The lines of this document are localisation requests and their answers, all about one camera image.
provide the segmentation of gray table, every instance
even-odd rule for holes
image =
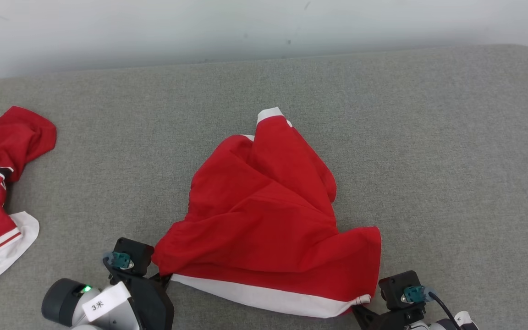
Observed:
[[[413,269],[484,329],[528,329],[528,48],[469,46],[322,58],[84,71],[0,80],[11,105],[57,125],[9,212],[40,221],[0,276],[0,330],[39,316],[58,278],[103,286],[100,256],[155,244],[185,214],[193,173],[279,106],[337,180],[340,230],[377,225],[381,276]],[[354,330],[172,283],[176,329]],[[384,311],[381,299],[372,307]],[[428,320],[444,317],[433,304]]]

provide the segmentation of white wall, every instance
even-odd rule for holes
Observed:
[[[497,43],[528,0],[0,0],[0,77]]]

